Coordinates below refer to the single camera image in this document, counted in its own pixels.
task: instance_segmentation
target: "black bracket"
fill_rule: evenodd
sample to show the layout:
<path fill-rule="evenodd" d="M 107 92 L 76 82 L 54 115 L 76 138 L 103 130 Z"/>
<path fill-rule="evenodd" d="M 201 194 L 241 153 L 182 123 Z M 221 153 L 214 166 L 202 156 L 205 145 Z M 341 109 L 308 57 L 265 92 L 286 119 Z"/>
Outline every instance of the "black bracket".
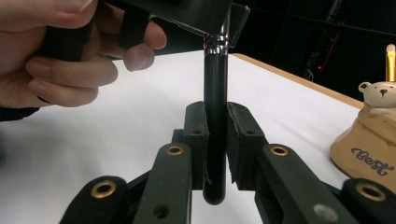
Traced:
<path fill-rule="evenodd" d="M 227 155 L 233 181 L 256 192 L 263 223 L 392 223 L 396 195 L 366 179 L 341 190 L 321 182 L 289 147 L 268 144 L 248 109 L 227 104 Z M 191 223 L 191 191 L 205 173 L 205 105 L 186 109 L 185 127 L 160 148 L 151 171 L 126 184 L 116 176 L 88 183 L 61 223 Z"/>

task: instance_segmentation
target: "black tube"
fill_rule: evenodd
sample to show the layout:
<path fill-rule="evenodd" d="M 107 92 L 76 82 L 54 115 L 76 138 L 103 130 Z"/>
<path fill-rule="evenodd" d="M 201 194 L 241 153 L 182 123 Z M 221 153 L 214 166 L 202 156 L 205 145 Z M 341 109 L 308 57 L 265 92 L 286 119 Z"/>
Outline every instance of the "black tube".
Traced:
<path fill-rule="evenodd" d="M 227 65 L 226 55 L 205 56 L 204 102 L 210 133 L 206 167 L 211 183 L 205 182 L 204 198 L 214 205 L 225 197 Z"/>

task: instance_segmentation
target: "dark background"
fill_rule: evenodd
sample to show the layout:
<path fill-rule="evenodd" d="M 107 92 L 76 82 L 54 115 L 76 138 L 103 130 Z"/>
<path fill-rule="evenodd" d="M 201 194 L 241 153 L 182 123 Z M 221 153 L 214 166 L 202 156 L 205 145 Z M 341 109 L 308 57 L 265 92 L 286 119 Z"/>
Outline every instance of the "dark background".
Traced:
<path fill-rule="evenodd" d="M 394 0 L 239 0 L 251 12 L 231 53 L 242 53 L 296 76 L 362 101 L 363 81 L 385 81 L 385 55 L 396 39 L 374 38 L 313 27 L 309 22 L 283 20 L 270 12 L 365 30 L 396 33 Z M 156 20 L 168 35 L 157 54 L 203 48 L 201 36 Z"/>

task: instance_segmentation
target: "hand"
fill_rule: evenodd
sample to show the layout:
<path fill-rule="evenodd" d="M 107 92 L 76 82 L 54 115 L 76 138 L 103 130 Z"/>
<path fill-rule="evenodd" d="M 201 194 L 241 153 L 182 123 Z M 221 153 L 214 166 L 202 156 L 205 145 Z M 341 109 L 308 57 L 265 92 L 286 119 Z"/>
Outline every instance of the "hand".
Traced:
<path fill-rule="evenodd" d="M 94 13 L 90 43 L 81 62 L 36 55 L 47 26 L 78 28 L 87 24 Z M 98 87 L 117 78 L 117 68 L 107 56 L 123 58 L 130 71 L 150 67 L 153 50 L 166 45 L 163 29 L 151 21 L 145 43 L 125 50 L 117 45 L 121 21 L 120 9 L 98 5 L 98 0 L 2 1 L 0 107 L 88 104 L 96 98 Z"/>

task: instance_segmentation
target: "yellow object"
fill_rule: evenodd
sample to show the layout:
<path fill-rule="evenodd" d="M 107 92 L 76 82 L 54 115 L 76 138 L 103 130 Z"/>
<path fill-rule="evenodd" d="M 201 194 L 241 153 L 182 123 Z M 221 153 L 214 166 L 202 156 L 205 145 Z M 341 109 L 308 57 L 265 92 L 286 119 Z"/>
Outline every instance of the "yellow object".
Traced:
<path fill-rule="evenodd" d="M 396 81 L 395 75 L 395 46 L 389 44 L 387 46 L 387 81 L 394 82 Z"/>

